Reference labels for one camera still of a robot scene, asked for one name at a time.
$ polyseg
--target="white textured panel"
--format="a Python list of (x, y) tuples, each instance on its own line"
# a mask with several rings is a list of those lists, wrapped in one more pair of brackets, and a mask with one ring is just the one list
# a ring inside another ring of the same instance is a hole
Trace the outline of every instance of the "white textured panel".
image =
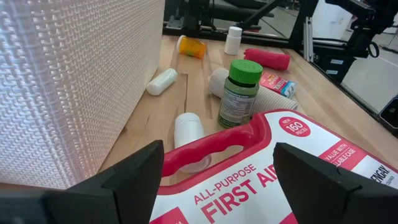
[(0, 182), (94, 175), (159, 63), (164, 0), (0, 0)]

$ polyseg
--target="green bottle cap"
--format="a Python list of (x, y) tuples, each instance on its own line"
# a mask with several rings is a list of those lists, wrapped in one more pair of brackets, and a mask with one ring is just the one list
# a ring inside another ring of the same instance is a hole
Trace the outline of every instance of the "green bottle cap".
[(262, 75), (262, 66), (250, 60), (233, 60), (229, 77), (243, 84), (257, 84)]

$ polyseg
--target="white plastic bottle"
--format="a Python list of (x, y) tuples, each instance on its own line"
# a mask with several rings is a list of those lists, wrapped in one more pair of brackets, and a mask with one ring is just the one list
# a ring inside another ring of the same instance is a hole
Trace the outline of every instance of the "white plastic bottle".
[[(183, 113), (177, 117), (174, 128), (174, 148), (181, 147), (203, 137), (205, 137), (205, 132), (203, 131), (203, 126), (198, 115)], [(200, 172), (209, 167), (210, 163), (211, 156), (209, 155), (199, 162), (183, 166), (180, 170), (187, 173)]]
[(158, 76), (156, 76), (152, 81), (150, 81), (147, 85), (147, 91), (151, 95), (159, 95), (161, 94), (167, 87), (169, 87), (177, 77), (177, 72), (172, 69), (166, 69)]
[(239, 27), (229, 27), (228, 35), (226, 36), (224, 52), (230, 55), (237, 55), (239, 46), (241, 45), (242, 29)]

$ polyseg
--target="wooden table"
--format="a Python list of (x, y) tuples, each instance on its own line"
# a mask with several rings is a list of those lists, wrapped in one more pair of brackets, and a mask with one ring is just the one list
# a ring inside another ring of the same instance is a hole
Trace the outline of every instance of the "wooden table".
[[(293, 50), (242, 44), (239, 54), (231, 56), (224, 53), (224, 42), (203, 40), (207, 44), (207, 53), (203, 60), (199, 60), (178, 54), (175, 50), (177, 39), (163, 36), (159, 69), (155, 74), (174, 68), (180, 74), (176, 82), (159, 96), (143, 94), (126, 124), (126, 130), (115, 142), (100, 170), (105, 170), (155, 139), (163, 140), (165, 152), (171, 151), (174, 148), (174, 121), (184, 112), (199, 115), (207, 135), (223, 130), (216, 121), (220, 99), (208, 92), (209, 76), (217, 68), (229, 69), (232, 60), (243, 58), (244, 50), (254, 47), (291, 56), (287, 71), (265, 69), (298, 84), (295, 100), (300, 104), (299, 112), (398, 168), (398, 139)], [(239, 147), (232, 147), (213, 154), (212, 164), (240, 150)], [(162, 184), (174, 184), (188, 176), (178, 172), (163, 178)]]

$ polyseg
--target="red bandage roll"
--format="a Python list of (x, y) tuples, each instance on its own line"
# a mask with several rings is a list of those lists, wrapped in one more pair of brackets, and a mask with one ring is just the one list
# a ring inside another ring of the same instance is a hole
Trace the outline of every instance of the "red bandage roll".
[(267, 66), (276, 70), (286, 70), (289, 66), (290, 56), (266, 52), (259, 49), (246, 49), (244, 59), (257, 62), (262, 66)]

